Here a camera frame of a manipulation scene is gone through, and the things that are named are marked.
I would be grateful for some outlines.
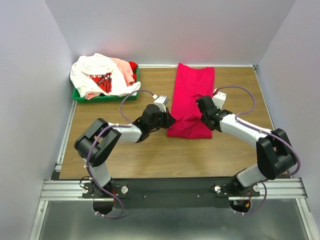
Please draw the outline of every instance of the gray floor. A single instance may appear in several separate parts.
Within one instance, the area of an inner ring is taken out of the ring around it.
[[[128,209],[121,219],[94,215],[92,202],[48,205],[41,240],[307,240],[297,202],[267,200],[252,215],[230,209]]]

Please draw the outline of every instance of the white cloth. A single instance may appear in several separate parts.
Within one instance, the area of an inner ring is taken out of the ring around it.
[[[90,75],[105,75],[111,73],[111,92],[106,93],[91,78]],[[124,75],[117,65],[107,56],[95,53],[93,56],[81,56],[71,67],[70,79],[78,90],[80,97],[87,93],[100,93],[106,96],[125,96],[138,90],[140,82],[127,86]]]

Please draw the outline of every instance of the green basket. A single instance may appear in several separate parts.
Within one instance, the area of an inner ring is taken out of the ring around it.
[[[139,66],[136,67],[136,81],[139,82]],[[137,100],[139,95],[139,92],[136,93],[136,95],[131,95],[128,97],[126,100],[127,101],[133,101]],[[85,99],[84,97],[80,97],[80,94],[78,90],[73,87],[73,92],[72,92],[72,99],[76,100],[80,104],[87,104],[87,103],[103,103],[103,102],[119,102],[122,101],[126,96],[95,96],[91,98],[90,100]]]

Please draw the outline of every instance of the white wall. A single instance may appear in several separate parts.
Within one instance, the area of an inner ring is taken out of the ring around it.
[[[46,0],[72,52],[139,64],[257,64],[295,0]]]
[[[313,218],[320,230],[320,1],[297,0],[258,65],[276,128],[298,151]]]
[[[43,0],[0,3],[0,239],[29,238],[71,107],[73,55]]]

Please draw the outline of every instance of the wooden table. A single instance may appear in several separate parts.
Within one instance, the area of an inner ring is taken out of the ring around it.
[[[140,81],[144,89],[172,100],[176,68],[144,68]],[[252,68],[216,67],[214,87],[240,85],[248,88],[256,98],[256,109],[241,116],[263,128],[272,128],[257,78]],[[224,109],[239,113],[252,107],[252,99],[241,89],[224,89],[227,100]],[[137,101],[128,101],[123,111],[132,121],[138,118],[153,98],[141,92]],[[172,101],[167,106],[171,109]],[[97,118],[107,122],[127,124],[119,113],[120,102],[77,103],[66,146],[60,179],[80,179],[88,173],[84,161],[74,149],[76,139]],[[213,132],[212,139],[182,139],[166,137],[160,129],[141,143],[124,142],[116,145],[107,159],[113,178],[161,178],[233,176],[257,162],[256,150],[227,133]]]

